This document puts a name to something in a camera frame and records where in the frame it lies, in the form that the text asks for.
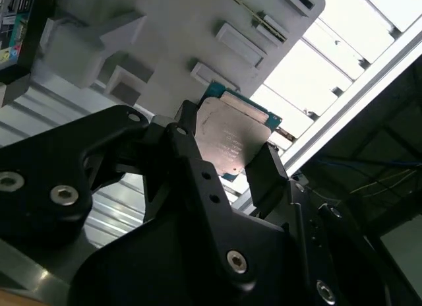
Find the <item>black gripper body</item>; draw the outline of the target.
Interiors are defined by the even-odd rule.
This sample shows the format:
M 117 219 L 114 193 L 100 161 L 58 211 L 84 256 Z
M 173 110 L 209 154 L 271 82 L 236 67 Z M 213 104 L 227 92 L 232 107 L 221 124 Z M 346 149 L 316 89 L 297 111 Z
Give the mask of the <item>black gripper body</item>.
M 310 305 L 293 242 L 281 228 L 242 213 L 255 284 L 230 288 L 210 248 L 181 213 L 141 225 L 92 254 L 72 280 L 69 305 Z

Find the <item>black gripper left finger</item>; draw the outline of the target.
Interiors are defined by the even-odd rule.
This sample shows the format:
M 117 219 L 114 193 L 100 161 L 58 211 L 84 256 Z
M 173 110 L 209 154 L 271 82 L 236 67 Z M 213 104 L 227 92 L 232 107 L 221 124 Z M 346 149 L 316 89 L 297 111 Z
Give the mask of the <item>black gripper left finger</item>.
M 197 108 L 149 123 L 113 106 L 1 149 L 1 237 L 47 247 L 70 243 L 93 194 L 125 173 L 144 178 L 146 221 L 181 213 L 195 221 L 217 273 L 230 288 L 252 288 L 248 248 L 214 166 L 195 142 Z

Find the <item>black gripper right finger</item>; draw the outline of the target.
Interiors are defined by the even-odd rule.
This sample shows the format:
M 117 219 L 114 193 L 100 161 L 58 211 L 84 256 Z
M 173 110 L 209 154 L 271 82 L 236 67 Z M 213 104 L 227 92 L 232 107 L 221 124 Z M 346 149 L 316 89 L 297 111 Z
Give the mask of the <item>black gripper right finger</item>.
M 271 144 L 245 168 L 255 214 L 293 240 L 311 305 L 408 305 L 402 278 L 335 207 L 315 207 Z

